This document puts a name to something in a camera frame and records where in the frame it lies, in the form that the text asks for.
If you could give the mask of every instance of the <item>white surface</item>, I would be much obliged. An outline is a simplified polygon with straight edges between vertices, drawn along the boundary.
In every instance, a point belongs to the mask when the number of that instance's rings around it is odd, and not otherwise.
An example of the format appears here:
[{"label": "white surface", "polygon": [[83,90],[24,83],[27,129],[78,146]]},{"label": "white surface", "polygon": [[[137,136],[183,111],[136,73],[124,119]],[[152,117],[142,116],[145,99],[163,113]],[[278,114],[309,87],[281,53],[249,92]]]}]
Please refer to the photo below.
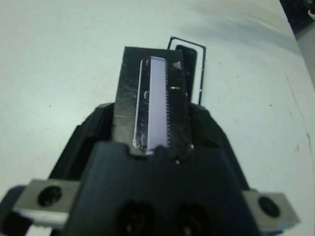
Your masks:
[{"label": "white surface", "polygon": [[0,196],[46,178],[75,126],[115,100],[124,46],[207,47],[202,104],[251,187],[314,235],[315,93],[278,0],[0,0]]}]

